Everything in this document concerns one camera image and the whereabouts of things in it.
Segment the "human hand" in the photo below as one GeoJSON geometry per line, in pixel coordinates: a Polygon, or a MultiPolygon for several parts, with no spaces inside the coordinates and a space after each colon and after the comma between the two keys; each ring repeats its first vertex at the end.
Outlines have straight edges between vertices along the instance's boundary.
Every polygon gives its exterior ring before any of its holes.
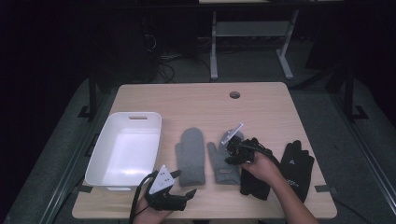
{"type": "Polygon", "coordinates": [[[283,178],[277,166],[260,152],[254,153],[253,163],[243,163],[241,167],[266,182],[270,187],[273,187],[279,178],[283,178]]]}
{"type": "Polygon", "coordinates": [[[137,202],[136,214],[134,217],[134,222],[131,224],[140,223],[161,223],[166,217],[168,217],[173,211],[157,211],[149,206],[148,201],[145,197],[141,197],[137,202]]]}

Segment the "wrist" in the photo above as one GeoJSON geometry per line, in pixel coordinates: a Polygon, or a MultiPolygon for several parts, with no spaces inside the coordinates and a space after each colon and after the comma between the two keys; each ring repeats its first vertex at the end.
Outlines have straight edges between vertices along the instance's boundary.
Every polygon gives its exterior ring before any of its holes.
{"type": "Polygon", "coordinates": [[[278,187],[284,186],[285,184],[288,185],[288,182],[282,175],[274,175],[267,184],[272,188],[276,189],[278,187]]]}
{"type": "Polygon", "coordinates": [[[132,224],[140,224],[140,223],[161,223],[164,217],[159,216],[159,214],[150,213],[149,211],[144,211],[141,214],[138,214],[134,217],[134,222],[132,224]]]}

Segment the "wooden table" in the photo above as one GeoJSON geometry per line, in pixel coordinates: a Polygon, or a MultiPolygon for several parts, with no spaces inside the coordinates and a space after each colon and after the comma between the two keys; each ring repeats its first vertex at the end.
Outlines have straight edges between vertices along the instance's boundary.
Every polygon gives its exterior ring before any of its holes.
{"type": "MultiPolygon", "coordinates": [[[[245,138],[257,137],[273,150],[280,160],[287,143],[301,140],[303,149],[315,157],[297,114],[289,91],[283,83],[206,83],[147,84],[121,86],[110,114],[122,111],[154,111],[163,117],[163,135],[156,169],[163,164],[177,169],[175,144],[182,133],[196,127],[204,134],[205,143],[219,143],[223,134],[239,122],[245,138]],[[230,92],[240,93],[238,99],[230,92]]],[[[271,191],[267,201],[239,193],[239,186],[223,186],[215,176],[205,153],[206,184],[198,188],[184,211],[169,218],[277,218],[284,217],[282,208],[271,191]]],[[[305,201],[318,218],[335,217],[337,211],[329,192],[316,192],[315,186],[326,185],[315,161],[312,181],[305,201]]],[[[194,187],[176,184],[172,194],[184,195],[194,187]]],[[[73,208],[76,218],[128,218],[134,191],[110,191],[95,187],[91,193],[80,192],[73,208]]]]}

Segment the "black device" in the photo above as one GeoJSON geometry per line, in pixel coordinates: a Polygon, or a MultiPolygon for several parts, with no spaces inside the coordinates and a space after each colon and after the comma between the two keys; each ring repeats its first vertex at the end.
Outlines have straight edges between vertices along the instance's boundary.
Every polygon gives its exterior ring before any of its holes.
{"type": "Polygon", "coordinates": [[[271,149],[264,147],[259,140],[253,137],[251,140],[242,141],[241,138],[234,135],[226,147],[231,157],[225,159],[229,164],[240,165],[242,163],[253,163],[254,153],[260,152],[267,156],[281,170],[279,161],[274,157],[271,149]]]}
{"type": "Polygon", "coordinates": [[[148,201],[148,206],[154,208],[157,211],[168,210],[168,211],[183,211],[187,205],[187,201],[192,199],[197,189],[193,189],[187,192],[184,196],[172,195],[169,190],[173,187],[176,177],[179,177],[181,171],[176,170],[172,173],[166,169],[163,165],[160,171],[154,171],[147,175],[140,185],[137,187],[134,194],[134,201],[132,203],[130,221],[133,223],[134,217],[136,216],[137,200],[140,195],[140,190],[143,184],[149,179],[153,178],[149,183],[145,193],[145,199],[148,201]]]}

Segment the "table hole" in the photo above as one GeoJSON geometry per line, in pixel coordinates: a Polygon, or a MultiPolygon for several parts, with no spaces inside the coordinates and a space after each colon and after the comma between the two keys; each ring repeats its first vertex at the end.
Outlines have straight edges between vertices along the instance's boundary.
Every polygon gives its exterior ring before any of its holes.
{"type": "Polygon", "coordinates": [[[232,91],[230,92],[230,97],[233,99],[238,99],[239,97],[241,97],[241,93],[239,93],[238,91],[232,91]]]}

